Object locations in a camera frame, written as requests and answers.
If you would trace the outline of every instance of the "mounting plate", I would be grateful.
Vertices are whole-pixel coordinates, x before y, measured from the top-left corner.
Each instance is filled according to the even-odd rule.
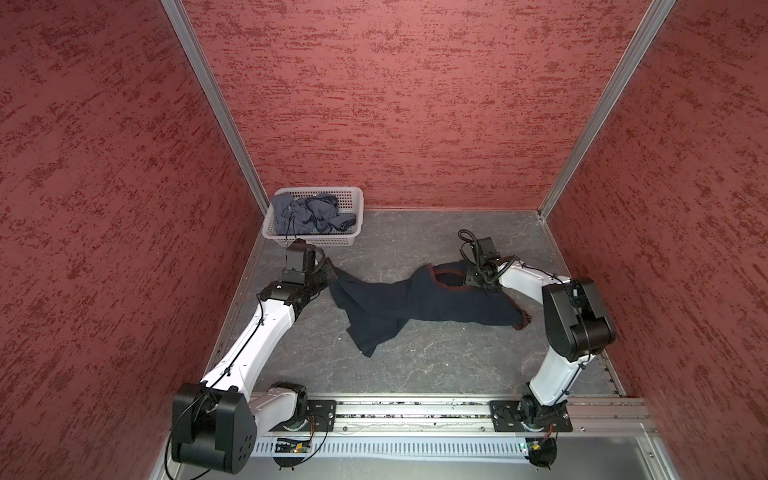
[[[488,406],[491,407],[491,420],[493,421],[493,429],[495,432],[533,432],[530,429],[526,429],[525,426],[517,420],[511,420],[507,422],[503,415],[499,415],[502,409],[509,409],[512,412],[517,411],[518,400],[492,400],[488,402]],[[574,426],[571,424],[570,416],[559,416],[557,422],[554,423],[554,430],[560,433],[573,432]]]
[[[329,432],[333,431],[333,424],[336,421],[336,400],[309,400],[308,412],[310,415],[315,416],[315,431],[325,432],[328,429]],[[308,432],[310,430],[310,423],[302,425],[297,430],[288,430],[282,423],[278,424],[270,430],[271,432],[281,433],[296,433],[296,432]]]

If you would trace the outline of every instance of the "red wall panel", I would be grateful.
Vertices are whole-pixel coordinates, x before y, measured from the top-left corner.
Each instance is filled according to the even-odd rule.
[[[768,4],[680,0],[550,223],[684,478],[768,477]]]
[[[648,0],[184,2],[268,194],[539,207]]]
[[[260,213],[160,2],[1,9],[0,476],[143,480]]]

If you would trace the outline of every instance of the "perforated metal panel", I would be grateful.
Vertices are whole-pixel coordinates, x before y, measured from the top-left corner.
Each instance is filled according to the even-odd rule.
[[[319,448],[322,435],[315,437],[312,452]],[[303,457],[304,454],[276,454],[275,437],[262,437],[252,457]],[[414,438],[414,437],[329,437],[316,457],[407,458],[411,460],[478,460],[527,462],[524,439],[503,438]]]

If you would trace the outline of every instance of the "laundry basket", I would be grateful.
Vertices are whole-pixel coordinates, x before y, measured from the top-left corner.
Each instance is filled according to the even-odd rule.
[[[264,217],[264,225],[261,234],[264,238],[275,240],[279,245],[288,247],[296,238],[306,240],[307,243],[318,247],[348,247],[355,243],[355,237],[362,231],[362,190],[358,187],[296,187],[281,188],[275,195],[290,192],[293,198],[316,197],[319,194],[336,195],[339,199],[339,213],[355,214],[357,223],[351,231],[325,233],[323,235],[277,235],[275,233],[275,207],[270,205]]]

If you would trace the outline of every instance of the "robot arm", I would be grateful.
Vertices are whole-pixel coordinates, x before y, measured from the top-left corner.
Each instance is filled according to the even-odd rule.
[[[322,256],[316,259],[316,252]],[[222,472],[238,473],[256,440],[280,423],[301,424],[306,389],[279,383],[250,401],[266,359],[302,308],[336,280],[322,249],[297,240],[286,250],[283,280],[259,295],[259,307],[230,351],[198,384],[184,384],[174,397],[171,456]]]
[[[531,429],[549,425],[564,412],[568,393],[581,370],[616,340],[613,321],[594,281],[567,278],[510,260],[498,281],[544,306],[549,350],[520,402],[520,420]]]

